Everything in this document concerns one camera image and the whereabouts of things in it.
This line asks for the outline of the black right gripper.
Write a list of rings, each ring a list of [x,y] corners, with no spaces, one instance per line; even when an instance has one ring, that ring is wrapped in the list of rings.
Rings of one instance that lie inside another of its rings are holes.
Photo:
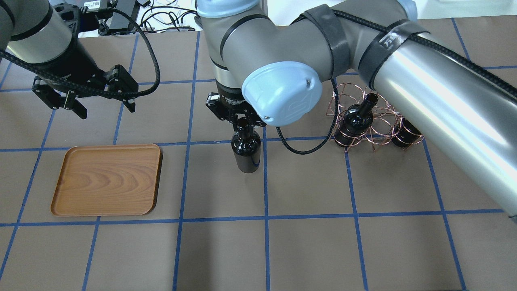
[[[229,121],[234,131],[238,131],[238,117],[243,114],[248,127],[265,127],[265,122],[257,115],[255,109],[244,99],[240,88],[230,88],[215,81],[217,92],[207,96],[205,105],[221,121]]]

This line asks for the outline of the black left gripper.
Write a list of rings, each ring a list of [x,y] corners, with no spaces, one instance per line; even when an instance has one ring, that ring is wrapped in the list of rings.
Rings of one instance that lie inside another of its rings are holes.
[[[74,81],[76,84],[86,86],[87,88],[104,90],[110,93],[127,93],[138,89],[137,82],[122,65],[113,66],[109,71],[104,72],[100,69],[82,81]],[[71,110],[79,118],[87,119],[87,109],[78,101],[78,98],[94,96],[82,89],[73,89],[72,87],[51,81],[43,77],[35,76],[32,86],[32,92],[36,94],[48,107],[53,110],[63,108]],[[131,113],[136,111],[136,103],[134,99],[124,99],[124,107]]]

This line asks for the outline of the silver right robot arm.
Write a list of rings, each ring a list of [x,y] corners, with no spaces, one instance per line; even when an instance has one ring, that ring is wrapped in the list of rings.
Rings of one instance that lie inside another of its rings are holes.
[[[438,44],[410,0],[321,5],[278,29],[258,0],[199,0],[216,80],[283,127],[349,69],[516,220],[516,88]]]

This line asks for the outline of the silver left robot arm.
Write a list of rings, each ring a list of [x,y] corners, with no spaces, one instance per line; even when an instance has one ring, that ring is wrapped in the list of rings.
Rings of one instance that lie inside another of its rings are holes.
[[[1,48],[39,69],[32,91],[50,109],[71,110],[82,119],[87,117],[87,109],[79,99],[91,97],[92,93],[42,73],[95,90],[127,93],[138,89],[122,65],[107,72],[101,70],[78,40],[79,33],[100,28],[99,8],[65,2],[52,5],[46,0],[1,2]]]

